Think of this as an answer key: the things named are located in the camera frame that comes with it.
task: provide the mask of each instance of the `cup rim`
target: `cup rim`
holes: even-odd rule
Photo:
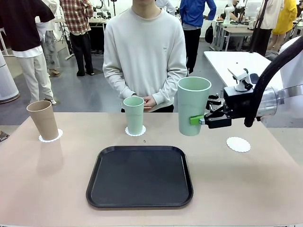
[[[141,104],[139,104],[139,105],[127,105],[127,104],[125,104],[125,100],[127,100],[127,99],[129,99],[129,98],[139,98],[139,99],[141,99],[141,100],[143,101],[143,103],[141,103]],[[130,96],[130,97],[128,97],[128,98],[126,98],[126,99],[123,100],[123,104],[124,104],[125,106],[128,106],[128,107],[137,107],[137,106],[141,106],[142,104],[144,104],[144,99],[141,98],[141,97],[139,97],[139,96]]]
[[[34,104],[34,103],[42,103],[42,102],[43,102],[43,103],[44,103],[44,102],[48,102],[48,103],[49,103],[49,106],[46,107],[46,108],[44,108],[44,109],[42,109],[42,110],[29,110],[29,109],[28,109],[32,104]],[[37,101],[37,102],[33,102],[33,103],[29,104],[29,105],[27,106],[27,111],[29,111],[29,112],[39,112],[39,111],[46,110],[46,109],[49,108],[50,106],[52,106],[52,103],[49,102],[49,101],[45,101],[45,100],[43,100],[43,101]]]
[[[201,90],[190,90],[190,89],[186,89],[186,88],[184,88],[184,87],[181,87],[180,84],[179,84],[180,81],[183,80],[183,79],[187,79],[187,78],[199,78],[199,79],[206,80],[206,81],[209,83],[209,87],[208,87],[208,88],[205,88],[205,89],[201,89]],[[209,89],[212,87],[212,83],[211,83],[208,79],[205,79],[205,78],[203,78],[203,77],[184,77],[184,78],[182,78],[182,79],[180,79],[180,80],[178,81],[178,87],[181,88],[182,90],[185,90],[185,91],[201,92],[201,91],[207,91],[207,90],[209,90]]]

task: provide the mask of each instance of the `person in plaid shirt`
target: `person in plaid shirt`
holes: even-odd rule
[[[85,75],[83,56],[86,73],[94,75],[91,60],[91,46],[88,31],[90,26],[88,18],[93,17],[94,9],[89,0],[60,0],[64,12],[66,25],[70,31],[71,45],[77,60],[77,76]]]

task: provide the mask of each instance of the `white pants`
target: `white pants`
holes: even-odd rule
[[[17,60],[21,65],[23,75],[30,91],[30,102],[33,103],[40,100],[39,85],[42,88],[43,98],[53,100],[52,85],[48,77],[46,61],[43,53],[31,58],[17,57]]]

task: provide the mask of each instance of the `hand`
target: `hand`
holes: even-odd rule
[[[144,99],[144,111],[150,111],[155,105],[157,105],[153,96],[143,97]]]

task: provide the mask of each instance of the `brown cup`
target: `brown cup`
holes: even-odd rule
[[[59,136],[51,102],[38,101],[31,103],[27,106],[27,111],[44,140],[53,140]]]

